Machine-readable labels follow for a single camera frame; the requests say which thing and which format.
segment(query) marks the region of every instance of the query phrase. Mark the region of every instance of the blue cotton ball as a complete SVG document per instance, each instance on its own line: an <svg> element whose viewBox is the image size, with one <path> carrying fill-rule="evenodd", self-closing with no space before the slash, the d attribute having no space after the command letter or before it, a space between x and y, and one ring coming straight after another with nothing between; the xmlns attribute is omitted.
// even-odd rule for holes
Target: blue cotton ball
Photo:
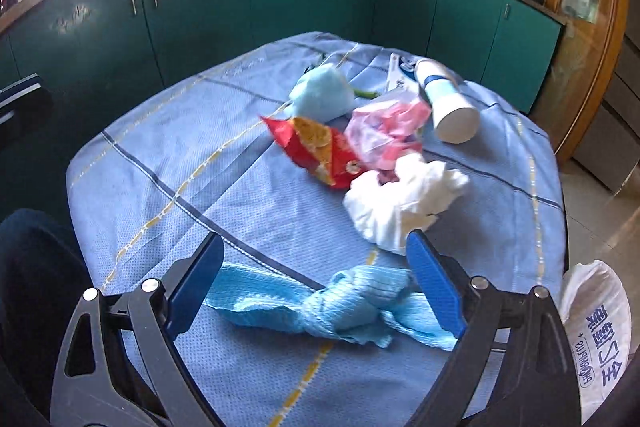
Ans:
<svg viewBox="0 0 640 427"><path fill-rule="evenodd" d="M347 78L332 64L303 74L289 93L287 118L303 116L327 123L353 110L355 95Z"/></svg>

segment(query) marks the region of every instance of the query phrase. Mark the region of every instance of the crumpled paper towel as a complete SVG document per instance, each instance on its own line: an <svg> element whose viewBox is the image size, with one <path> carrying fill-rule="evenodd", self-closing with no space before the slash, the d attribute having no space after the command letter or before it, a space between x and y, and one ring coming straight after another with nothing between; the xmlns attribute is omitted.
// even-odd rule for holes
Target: crumpled paper towel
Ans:
<svg viewBox="0 0 640 427"><path fill-rule="evenodd" d="M468 176L447 170L443 162L426 163L420 153L398 158L399 181L380 185L376 171L364 172L351 182L342 204L353 224L370 243L404 255L406 236L427 230L460 195Z"/></svg>

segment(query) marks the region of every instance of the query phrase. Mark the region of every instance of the blue tablecloth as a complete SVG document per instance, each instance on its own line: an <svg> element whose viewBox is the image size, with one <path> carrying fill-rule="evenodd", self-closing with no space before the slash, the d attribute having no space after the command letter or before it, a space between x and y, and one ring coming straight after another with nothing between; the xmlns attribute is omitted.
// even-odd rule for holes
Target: blue tablecloth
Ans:
<svg viewBox="0 0 640 427"><path fill-rule="evenodd" d="M367 260L404 266L355 232L343 194L293 165L258 119L282 108L306 68L323 60L339 65L354 87L382 90L391 52L329 34L295 36L187 78L110 125L67 172L95 285L108 295L160 277L210 230L223 235L227 261L313 288ZM445 144L430 122L424 156L471 182L428 235L470 275L524 293L541 283L557 297L566 235L548 139L491 91L471 82L462 91L481 111L479 134ZM346 118L333 124L345 126ZM130 336L126 343L142 370ZM304 427L402 426L449 354L399 333L381 349L240 328L208 307L176 345L230 427L279 425L282 417L283 425ZM485 406L500 362L492 353L469 412Z"/></svg>

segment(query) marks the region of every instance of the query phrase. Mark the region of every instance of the red snack bag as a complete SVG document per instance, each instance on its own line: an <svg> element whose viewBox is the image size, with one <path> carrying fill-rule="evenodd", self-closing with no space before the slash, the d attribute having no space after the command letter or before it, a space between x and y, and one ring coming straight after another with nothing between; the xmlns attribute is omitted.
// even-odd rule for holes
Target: red snack bag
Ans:
<svg viewBox="0 0 640 427"><path fill-rule="evenodd" d="M366 171L344 135L336 129L301 116L289 120L262 118L262 121L293 163L331 188L347 190Z"/></svg>

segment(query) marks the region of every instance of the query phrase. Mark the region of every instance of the metal screw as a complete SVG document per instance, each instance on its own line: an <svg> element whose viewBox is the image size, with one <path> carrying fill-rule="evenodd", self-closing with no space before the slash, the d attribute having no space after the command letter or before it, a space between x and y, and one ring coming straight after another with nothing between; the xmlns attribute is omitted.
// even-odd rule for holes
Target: metal screw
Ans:
<svg viewBox="0 0 640 427"><path fill-rule="evenodd" d="M98 296L98 290L95 288L87 288L82 294L85 301L92 301Z"/></svg>
<svg viewBox="0 0 640 427"><path fill-rule="evenodd" d="M547 290L544 286L536 286L533 288L533 295L535 295L538 299L546 299L549 296L549 290Z"/></svg>
<svg viewBox="0 0 640 427"><path fill-rule="evenodd" d="M147 279L142 283L142 291L147 293L154 292L158 289L159 285L160 281L158 279Z"/></svg>
<svg viewBox="0 0 640 427"><path fill-rule="evenodd" d="M481 276L476 276L471 279L471 286L476 290L486 290L489 288L489 281Z"/></svg>

